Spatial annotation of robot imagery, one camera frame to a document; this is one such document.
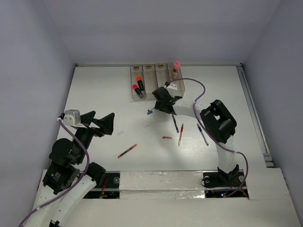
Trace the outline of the red gel pen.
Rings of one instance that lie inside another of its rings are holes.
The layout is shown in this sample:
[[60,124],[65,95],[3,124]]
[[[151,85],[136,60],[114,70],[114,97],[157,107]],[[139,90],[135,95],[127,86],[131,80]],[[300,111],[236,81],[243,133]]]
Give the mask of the red gel pen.
[[180,128],[178,146],[180,146],[180,144],[181,144],[183,129],[184,129],[184,124],[182,124],[181,128]]

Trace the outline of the orange highlighter marker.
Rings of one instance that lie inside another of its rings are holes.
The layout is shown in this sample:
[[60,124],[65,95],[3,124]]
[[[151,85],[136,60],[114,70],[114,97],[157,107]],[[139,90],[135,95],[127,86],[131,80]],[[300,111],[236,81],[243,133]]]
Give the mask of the orange highlighter marker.
[[144,84],[140,76],[136,77],[137,85],[141,91],[144,91]]

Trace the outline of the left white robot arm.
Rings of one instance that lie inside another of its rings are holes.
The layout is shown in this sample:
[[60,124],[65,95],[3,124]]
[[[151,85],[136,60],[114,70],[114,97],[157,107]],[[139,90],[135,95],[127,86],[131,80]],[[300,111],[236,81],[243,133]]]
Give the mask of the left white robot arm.
[[58,123],[72,139],[61,138],[53,144],[36,206],[19,226],[64,227],[84,196],[105,182],[106,170],[90,161],[88,148],[93,137],[113,133],[115,114],[101,119],[96,119],[95,114],[71,109],[58,117]]

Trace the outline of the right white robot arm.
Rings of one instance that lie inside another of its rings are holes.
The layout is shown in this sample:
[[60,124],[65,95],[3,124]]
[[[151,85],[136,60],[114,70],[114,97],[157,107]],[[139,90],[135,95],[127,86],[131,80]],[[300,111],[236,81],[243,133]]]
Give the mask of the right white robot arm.
[[154,90],[152,94],[156,99],[156,110],[195,118],[198,125],[215,142],[217,171],[204,173],[201,184],[206,188],[236,187],[235,181],[240,176],[233,150],[237,122],[223,102],[216,99],[206,106],[195,101],[185,101],[180,96],[173,97],[165,87]]

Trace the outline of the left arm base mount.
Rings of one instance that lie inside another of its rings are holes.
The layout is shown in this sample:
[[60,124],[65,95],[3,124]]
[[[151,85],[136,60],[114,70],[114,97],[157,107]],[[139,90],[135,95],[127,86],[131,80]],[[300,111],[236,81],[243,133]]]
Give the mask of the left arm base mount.
[[90,190],[85,199],[119,199],[120,172],[106,172],[106,178],[101,185]]

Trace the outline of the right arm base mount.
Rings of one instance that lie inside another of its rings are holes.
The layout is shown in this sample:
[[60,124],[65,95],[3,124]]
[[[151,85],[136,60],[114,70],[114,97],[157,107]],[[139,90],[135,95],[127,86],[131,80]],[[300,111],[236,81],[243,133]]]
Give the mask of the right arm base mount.
[[244,173],[240,171],[231,181],[223,181],[218,172],[204,172],[200,184],[205,189],[206,198],[248,198]]

